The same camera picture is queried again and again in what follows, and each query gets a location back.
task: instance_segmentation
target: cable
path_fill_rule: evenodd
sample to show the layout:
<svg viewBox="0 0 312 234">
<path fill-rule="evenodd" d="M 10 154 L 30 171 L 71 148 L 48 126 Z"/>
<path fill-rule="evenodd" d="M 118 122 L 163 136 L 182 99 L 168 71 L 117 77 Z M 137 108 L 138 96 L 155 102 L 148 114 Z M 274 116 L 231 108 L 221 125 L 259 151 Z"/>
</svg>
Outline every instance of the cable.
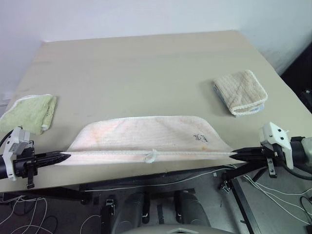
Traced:
<svg viewBox="0 0 312 234">
<path fill-rule="evenodd" d="M 81 230 L 82 230 L 83 225 L 84 225 L 90 218 L 92 218 L 92 217 L 100 217 L 100 218 L 101 218 L 101 216 L 99 216 L 98 214 L 94 214 L 94 215 L 88 217 L 88 218 L 82 223 L 82 225 L 81 225 L 81 227 L 80 227 L 80 234 L 81 234 Z"/>
<path fill-rule="evenodd" d="M 11 234 L 13 234 L 14 232 L 16 232 L 17 230 L 19 230 L 19 229 L 21 229 L 21 228 L 25 228 L 25 227 L 35 227 L 35 228 L 39 228 L 39 229 L 43 229 L 43 230 L 45 230 L 46 232 L 48 232 L 48 233 L 50 233 L 50 234 L 53 234 L 53 232 L 51 232 L 51 231 L 49 231 L 49 230 L 47 230 L 47 229 L 45 229 L 45 228 L 43 228 L 43 227 L 40 227 L 40 226 L 37 226 L 37 225 L 25 225 L 25 226 L 21 226 L 21 227 L 19 227 L 19 228 L 16 228 L 14 231 L 12 231 L 11 232 Z"/>
<path fill-rule="evenodd" d="M 8 133 L 2 138 L 2 140 L 0 141 L 0 147 L 1 147 L 1 145 L 4 143 L 4 141 L 11 135 L 12 132 L 13 132 L 13 130 L 10 131 L 10 132 L 8 132 Z"/>
<path fill-rule="evenodd" d="M 11 202 L 11 201 L 15 201 L 16 199 L 18 199 L 18 198 L 22 198 L 22 197 L 24 197 L 24 196 L 17 196 L 17 197 L 15 197 L 15 198 L 12 198 L 12 199 L 9 199 L 9 200 L 3 200 L 3 196 L 2 196 L 2 201 L 0 201 L 0 203 L 8 203 L 8 202 Z"/>
<path fill-rule="evenodd" d="M 258 190 L 260 190 L 261 192 L 263 192 L 269 199 L 271 199 L 275 204 L 277 204 L 280 208 L 282 208 L 285 212 L 287 212 L 290 216 L 294 217 L 295 219 L 309 225 L 309 223 L 307 223 L 306 221 L 303 221 L 302 219 L 294 216 L 292 213 L 290 213 L 288 210 L 286 210 L 282 205 L 280 205 L 274 198 L 272 198 L 270 195 L 268 195 L 266 191 L 264 191 L 263 189 L 261 189 L 248 175 L 244 175 L 244 177 L 252 184 L 254 185 L 255 188 L 257 188 Z"/>
<path fill-rule="evenodd" d="M 28 225 L 28 227 L 21 234 L 24 234 L 29 229 L 30 225 L 32 224 L 32 222 L 34 220 L 35 212 L 36 212 L 36 207 L 37 207 L 37 201 L 35 203 L 34 212 L 33 212 L 33 216 L 31 217 L 30 224 Z"/>
<path fill-rule="evenodd" d="M 56 216 L 54 216 L 54 215 L 49 215 L 49 216 L 47 216 L 47 217 L 43 220 L 43 223 L 44 223 L 47 219 L 49 219 L 49 218 L 54 218 L 55 221 L 56 221 L 55 228 L 54 228 L 54 230 L 52 231 L 53 234 L 55 234 L 55 232 L 57 231 L 58 226 L 59 226 L 59 220 L 58 220 L 58 218 L 57 218 Z"/>
<path fill-rule="evenodd" d="M 300 197 L 300 205 L 302 206 L 302 208 L 304 209 L 304 211 L 306 212 L 306 214 L 307 214 L 307 216 L 308 216 L 308 218 L 309 218 L 309 220 L 310 220 L 310 224 L 312 225 L 312 214 L 310 214 L 308 211 L 307 211 L 307 209 L 304 207 L 304 205 L 303 205 L 303 203 L 302 203 L 302 199 L 306 199 L 311 205 L 312 205 L 312 202 L 309 200 L 309 199 L 307 199 L 305 196 L 301 196 Z"/>
<path fill-rule="evenodd" d="M 40 225 L 39 225 L 39 228 L 38 228 L 38 230 L 36 231 L 35 234 L 38 234 L 38 232 L 39 232 L 39 230 L 40 230 L 40 228 L 41 228 L 41 226 L 42 226 L 42 224 L 43 224 L 43 221 L 44 221 L 44 219 L 45 219 L 45 216 L 47 215 L 48 203 L 47 203 L 47 200 L 46 200 L 45 198 L 43 198 L 42 200 L 44 200 L 44 202 L 45 202 L 45 212 L 44 212 L 44 216 L 43 216 L 43 218 L 42 218 L 42 221 L 41 221 L 41 223 L 40 223 Z"/>
<path fill-rule="evenodd" d="M 100 192 L 100 191 L 114 191 L 114 190 L 121 190 L 121 189 L 135 189 L 135 188 L 142 188 L 142 187 L 155 187 L 155 186 L 165 186 L 165 185 L 171 185 L 171 184 L 177 184 L 177 183 L 181 183 L 181 182 L 185 182 L 191 179 L 195 179 L 197 177 L 206 175 L 206 174 L 210 174 L 210 173 L 214 173 L 217 171 L 221 171 L 221 170 L 232 170 L 232 168 L 220 168 L 211 172 L 205 172 L 196 176 L 193 176 L 191 178 L 187 178 L 187 179 L 183 179 L 183 180 L 178 180 L 175 182 L 171 182 L 171 183 L 165 183 L 165 184 L 148 184 L 148 185 L 138 185 L 138 186 L 134 186 L 134 187 L 125 187 L 125 188 L 112 188 L 112 189 L 97 189 L 97 190 L 85 190 L 85 192 Z"/>
<path fill-rule="evenodd" d="M 40 201 L 40 200 L 44 200 L 44 199 L 45 199 L 45 198 L 43 198 L 43 197 L 32 198 L 32 199 L 27 199 L 27 200 L 24 200 L 23 198 L 21 198 L 21 201 L 19 201 L 19 202 L 24 202 L 24 201 L 36 201 L 36 200 Z"/>
<path fill-rule="evenodd" d="M 2 223 L 4 223 L 5 221 L 7 221 L 11 216 L 12 216 L 12 214 L 13 214 L 13 211 L 14 211 L 14 208 L 15 208 L 15 206 L 16 206 L 16 204 L 18 203 L 18 200 L 20 199 L 20 197 L 17 199 L 17 201 L 15 202 L 15 204 L 14 204 L 14 206 L 13 206 L 13 210 L 12 210 L 12 212 L 10 213 L 10 215 L 4 220 L 4 221 L 2 221 L 1 223 L 0 223 L 0 225 L 2 224 Z"/>
<path fill-rule="evenodd" d="M 36 201 L 34 201 L 34 203 L 30 206 L 30 208 L 28 208 L 28 210 L 26 210 L 26 202 L 23 202 L 24 203 L 24 213 L 17 213 L 16 211 L 14 211 L 14 214 L 16 216 L 24 216 L 24 215 L 30 213 L 33 210 L 34 206 L 35 206 L 35 202 Z M 10 202 L 10 206 L 11 206 L 11 209 L 13 210 L 13 203 L 12 203 L 12 201 Z"/>
<path fill-rule="evenodd" d="M 288 171 L 293 176 L 298 177 L 300 179 L 312 180 L 312 176 L 301 175 L 301 174 L 298 174 L 298 173 L 294 172 L 293 170 L 289 169 L 284 161 L 281 160 L 280 164 L 286 171 Z"/>
<path fill-rule="evenodd" d="M 272 195 L 272 196 L 276 197 L 278 200 L 280 200 L 280 201 L 282 201 L 282 202 L 285 202 L 286 204 L 289 204 L 289 205 L 295 206 L 295 207 L 297 207 L 297 208 L 301 209 L 302 211 L 305 211 L 305 210 L 304 210 L 304 209 L 302 209 L 300 206 L 297 206 L 297 205 L 295 205 L 295 204 L 292 204 L 292 203 L 290 203 L 290 202 L 287 202 L 287 201 L 285 201 L 285 200 L 283 200 L 283 199 L 279 198 L 278 196 L 276 196 L 276 195 L 274 195 L 274 194 L 272 194 L 272 193 L 269 193 L 269 192 L 266 192 L 266 191 L 265 191 L 265 193 L 266 193 L 266 194 L 270 194 L 270 195 Z"/>
<path fill-rule="evenodd" d="M 262 185 L 262 184 L 260 184 L 260 183 L 258 183 L 258 182 L 256 182 L 256 184 L 262 186 L 263 188 L 266 188 L 266 189 L 269 189 L 269 190 L 278 192 L 278 193 L 283 194 L 283 195 L 303 195 L 303 194 L 307 193 L 308 191 L 311 191 L 311 190 L 312 190 L 312 188 L 310 188 L 310 189 L 307 189 L 306 191 L 304 191 L 304 192 L 302 192 L 302 193 L 300 193 L 300 194 L 287 194 L 287 193 L 283 193 L 283 192 L 281 192 L 281 191 L 279 191 L 279 190 L 276 190 L 276 189 L 268 188 L 268 187 L 266 187 L 266 186 L 264 186 L 264 185 Z"/>
</svg>

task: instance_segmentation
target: black frame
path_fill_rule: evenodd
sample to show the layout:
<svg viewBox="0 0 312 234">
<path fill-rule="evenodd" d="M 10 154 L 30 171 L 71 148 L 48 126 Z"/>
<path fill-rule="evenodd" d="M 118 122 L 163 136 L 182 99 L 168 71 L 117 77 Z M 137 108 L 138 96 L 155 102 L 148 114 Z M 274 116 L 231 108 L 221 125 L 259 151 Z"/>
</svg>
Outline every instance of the black frame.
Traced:
<svg viewBox="0 0 312 234">
<path fill-rule="evenodd" d="M 214 169 L 224 168 L 225 166 L 220 167 L 213 167 Z M 120 182 L 130 182 L 134 179 L 151 179 L 157 178 L 160 176 L 172 176 L 183 174 L 185 172 L 202 172 L 206 171 L 207 169 L 212 168 L 200 168 L 200 169 L 190 169 L 190 170 L 183 170 L 183 171 L 175 171 L 175 172 L 168 172 L 168 173 L 160 173 L 160 174 L 152 174 L 152 175 L 140 175 L 140 176 L 133 176 L 133 177 L 126 177 L 120 179 L 111 179 L 111 180 L 104 180 L 99 182 L 92 182 L 92 183 L 85 183 L 79 185 L 79 191 L 72 190 L 63 187 L 54 187 L 48 189 L 34 189 L 34 190 L 25 190 L 25 191 L 18 191 L 12 192 L 10 194 L 15 195 L 29 195 L 31 197 L 48 197 L 48 198 L 56 198 L 56 199 L 66 199 L 66 200 L 80 200 L 82 204 L 85 204 L 92 199 L 91 192 L 85 192 L 85 190 L 91 190 L 92 187 L 104 186 L 104 185 L 114 185 Z M 241 167 L 238 167 L 234 170 L 229 170 L 222 174 L 223 183 L 226 182 L 230 186 L 230 189 L 233 191 L 235 196 L 236 202 L 239 206 L 239 209 L 244 217 L 245 223 L 249 230 L 250 234 L 261 234 L 261 231 L 258 227 L 256 219 L 251 211 L 251 208 L 247 202 L 247 199 L 244 195 L 242 188 L 239 185 L 238 180 L 236 177 L 246 174 L 248 172 L 260 169 L 259 172 L 256 174 L 256 180 L 266 171 L 266 165 L 264 163 L 246 163 Z M 106 213 L 106 209 L 101 211 L 101 214 Z"/>
</svg>

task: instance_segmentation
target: table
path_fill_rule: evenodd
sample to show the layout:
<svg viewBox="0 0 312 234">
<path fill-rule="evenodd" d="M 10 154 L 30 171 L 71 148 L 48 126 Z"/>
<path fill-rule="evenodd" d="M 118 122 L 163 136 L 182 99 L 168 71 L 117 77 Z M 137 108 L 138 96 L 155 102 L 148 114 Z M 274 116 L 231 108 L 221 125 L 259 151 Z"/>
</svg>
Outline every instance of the table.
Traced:
<svg viewBox="0 0 312 234">
<path fill-rule="evenodd" d="M 214 93 L 212 80 L 245 69 L 255 73 L 269 99 L 263 111 L 233 117 Z M 289 136 L 312 136 L 310 112 L 237 31 L 47 42 L 8 108 L 31 94 L 58 97 L 51 129 L 31 136 L 36 153 L 65 151 L 88 123 L 118 117 L 199 116 L 234 149 L 258 146 L 258 129 L 269 121 L 289 130 Z M 54 165 L 39 168 L 34 183 L 48 188 L 234 162 Z M 26 182 L 0 180 L 0 192 L 23 190 Z"/>
</svg>

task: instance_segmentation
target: white towel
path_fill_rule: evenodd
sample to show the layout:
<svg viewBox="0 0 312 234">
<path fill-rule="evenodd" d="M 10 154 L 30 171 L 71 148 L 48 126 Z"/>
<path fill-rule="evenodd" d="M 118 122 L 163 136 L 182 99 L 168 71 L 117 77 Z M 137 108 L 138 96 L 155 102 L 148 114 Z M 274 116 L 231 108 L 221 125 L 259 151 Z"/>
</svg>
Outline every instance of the white towel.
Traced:
<svg viewBox="0 0 312 234">
<path fill-rule="evenodd" d="M 231 151 L 202 118 L 130 117 L 87 125 L 59 165 L 230 159 Z"/>
<path fill-rule="evenodd" d="M 266 91 L 250 70 L 217 78 L 214 90 L 235 116 L 257 113 L 268 99 Z"/>
</svg>

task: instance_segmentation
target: green towel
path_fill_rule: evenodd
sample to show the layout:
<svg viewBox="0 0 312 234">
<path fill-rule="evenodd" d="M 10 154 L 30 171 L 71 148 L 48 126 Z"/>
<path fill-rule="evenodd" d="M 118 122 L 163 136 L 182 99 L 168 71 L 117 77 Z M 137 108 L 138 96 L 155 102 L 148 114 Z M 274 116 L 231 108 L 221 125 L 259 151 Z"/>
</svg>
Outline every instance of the green towel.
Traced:
<svg viewBox="0 0 312 234">
<path fill-rule="evenodd" d="M 0 132 L 10 132 L 21 126 L 24 130 L 40 135 L 49 129 L 56 97 L 45 95 L 31 95 L 17 100 L 14 105 L 0 118 Z"/>
</svg>

